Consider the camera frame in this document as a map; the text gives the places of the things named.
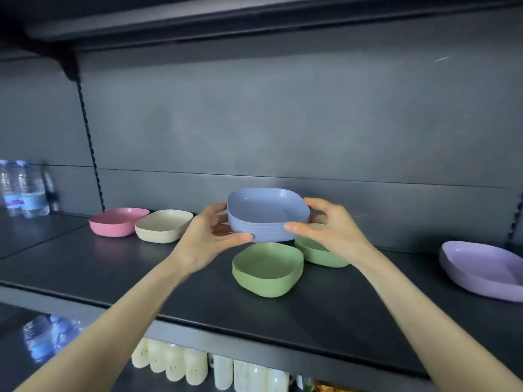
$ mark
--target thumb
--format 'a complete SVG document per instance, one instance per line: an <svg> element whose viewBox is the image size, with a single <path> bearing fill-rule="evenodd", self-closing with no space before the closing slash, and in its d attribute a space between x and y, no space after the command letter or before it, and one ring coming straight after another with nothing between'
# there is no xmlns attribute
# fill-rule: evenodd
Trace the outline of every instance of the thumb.
<svg viewBox="0 0 523 392"><path fill-rule="evenodd" d="M244 243L249 243L253 239L253 236L248 232L237 232L236 234L226 235L225 237L220 237L217 242L217 247L220 252L239 246Z"/></svg>
<svg viewBox="0 0 523 392"><path fill-rule="evenodd" d="M314 240L321 239L322 231L325 226L315 226L306 223L289 222L285 224L285 230L302 237L311 238Z"/></svg>

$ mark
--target cream-colored bottle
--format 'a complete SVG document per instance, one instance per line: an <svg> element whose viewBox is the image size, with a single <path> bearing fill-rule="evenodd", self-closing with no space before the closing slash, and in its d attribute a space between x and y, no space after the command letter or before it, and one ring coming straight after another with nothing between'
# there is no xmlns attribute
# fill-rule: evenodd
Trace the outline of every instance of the cream-colored bottle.
<svg viewBox="0 0 523 392"><path fill-rule="evenodd" d="M165 350L165 375L169 381L179 381L185 376L185 348L169 344Z"/></svg>
<svg viewBox="0 0 523 392"><path fill-rule="evenodd" d="M214 385L219 390L229 389L233 378L232 359L214 355Z"/></svg>
<svg viewBox="0 0 523 392"><path fill-rule="evenodd" d="M189 385L200 385L207 377L207 354L196 349L184 351L185 379Z"/></svg>
<svg viewBox="0 0 523 392"><path fill-rule="evenodd" d="M138 369L149 365L148 340L148 338L142 338L132 353L132 365Z"/></svg>
<svg viewBox="0 0 523 392"><path fill-rule="evenodd" d="M268 368L257 364L250 364L248 392L267 392L268 376Z"/></svg>
<svg viewBox="0 0 523 392"><path fill-rule="evenodd" d="M269 369L267 392L288 392L289 373L281 370Z"/></svg>
<svg viewBox="0 0 523 392"><path fill-rule="evenodd" d="M234 390L236 392L249 391L249 363L240 360L233 361L234 366Z"/></svg>
<svg viewBox="0 0 523 392"><path fill-rule="evenodd" d="M165 371L165 351L169 347L169 344L163 341L157 341L149 338L148 347L151 370L153 370L154 373L161 373Z"/></svg>

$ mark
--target pink bowl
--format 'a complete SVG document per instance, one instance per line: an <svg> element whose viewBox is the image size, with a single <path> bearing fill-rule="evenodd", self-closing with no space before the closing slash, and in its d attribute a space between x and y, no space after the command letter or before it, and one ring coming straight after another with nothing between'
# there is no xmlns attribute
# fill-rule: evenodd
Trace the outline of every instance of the pink bowl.
<svg viewBox="0 0 523 392"><path fill-rule="evenodd" d="M134 233L134 223L149 213L139 207L119 207L91 217L89 226L102 237L126 237Z"/></svg>

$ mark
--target green bowl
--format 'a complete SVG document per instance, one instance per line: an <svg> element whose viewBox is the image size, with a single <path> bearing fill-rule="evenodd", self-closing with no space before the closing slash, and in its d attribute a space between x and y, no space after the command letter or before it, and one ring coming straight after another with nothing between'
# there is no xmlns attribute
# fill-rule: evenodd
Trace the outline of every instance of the green bowl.
<svg viewBox="0 0 523 392"><path fill-rule="evenodd" d="M294 240L296 246L309 263L324 265L325 267L341 268L349 265L347 261L336 256L325 248L321 243L306 237L297 237Z"/></svg>
<svg viewBox="0 0 523 392"><path fill-rule="evenodd" d="M262 297L283 296L302 272L302 252L281 243L255 243L232 260L232 275L239 285Z"/></svg>

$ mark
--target stack of blue bowls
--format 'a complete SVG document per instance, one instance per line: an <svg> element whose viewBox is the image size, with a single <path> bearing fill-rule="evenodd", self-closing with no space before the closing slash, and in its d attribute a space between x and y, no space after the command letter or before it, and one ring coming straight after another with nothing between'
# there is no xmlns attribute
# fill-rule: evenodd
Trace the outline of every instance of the stack of blue bowls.
<svg viewBox="0 0 523 392"><path fill-rule="evenodd" d="M278 188L233 191L227 199L234 232L250 232L253 242L281 242L297 237L285 231L287 222L307 223L311 211L297 193Z"/></svg>

